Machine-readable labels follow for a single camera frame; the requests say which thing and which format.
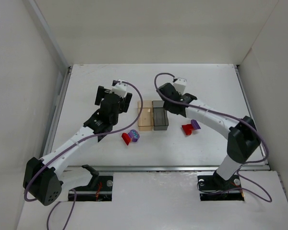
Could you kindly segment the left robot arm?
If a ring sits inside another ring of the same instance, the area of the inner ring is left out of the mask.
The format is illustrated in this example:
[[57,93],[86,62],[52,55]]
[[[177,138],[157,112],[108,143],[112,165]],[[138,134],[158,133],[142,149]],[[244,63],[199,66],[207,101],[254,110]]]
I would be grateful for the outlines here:
[[83,165],[74,172],[67,172],[66,168],[113,132],[119,114],[127,112],[129,108],[132,94],[127,92],[127,86],[124,81],[114,81],[110,90],[99,86],[95,101],[99,109],[84,122],[80,130],[55,151],[40,159],[33,157],[27,162],[23,182],[26,195],[31,194],[33,201],[38,200],[48,206],[64,190],[96,184],[99,173],[92,167]]

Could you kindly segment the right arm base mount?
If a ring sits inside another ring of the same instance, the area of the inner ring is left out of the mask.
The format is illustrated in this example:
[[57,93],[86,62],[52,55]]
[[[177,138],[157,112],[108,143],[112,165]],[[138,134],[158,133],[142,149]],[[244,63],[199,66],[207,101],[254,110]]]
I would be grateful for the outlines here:
[[237,175],[225,181],[216,174],[199,174],[197,180],[201,201],[244,201],[240,178]]

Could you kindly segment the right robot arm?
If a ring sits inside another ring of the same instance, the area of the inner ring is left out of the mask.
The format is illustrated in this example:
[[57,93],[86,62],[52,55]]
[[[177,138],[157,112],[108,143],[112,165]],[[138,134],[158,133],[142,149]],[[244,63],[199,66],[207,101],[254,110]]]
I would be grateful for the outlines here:
[[165,83],[158,88],[168,112],[196,120],[221,134],[227,142],[227,155],[213,174],[213,182],[219,190],[225,190],[233,174],[260,146],[254,133],[253,120],[245,116],[235,120],[212,113],[213,109],[192,94],[179,93],[173,84]]

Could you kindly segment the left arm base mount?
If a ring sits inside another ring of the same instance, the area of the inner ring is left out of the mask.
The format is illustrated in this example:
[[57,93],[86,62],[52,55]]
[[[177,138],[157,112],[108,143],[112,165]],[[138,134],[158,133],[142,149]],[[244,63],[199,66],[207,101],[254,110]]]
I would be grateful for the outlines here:
[[76,201],[109,202],[112,201],[114,176],[112,172],[99,172],[92,166],[82,165],[81,170],[90,181],[87,185],[74,188]]

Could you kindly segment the purple lego brick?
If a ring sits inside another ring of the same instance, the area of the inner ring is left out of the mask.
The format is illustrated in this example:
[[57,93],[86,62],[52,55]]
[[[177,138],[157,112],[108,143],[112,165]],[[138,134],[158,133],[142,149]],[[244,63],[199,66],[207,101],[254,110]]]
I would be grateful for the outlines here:
[[192,130],[199,130],[199,129],[201,129],[199,123],[198,123],[196,120],[194,120],[194,119],[191,120],[191,126],[192,126]]

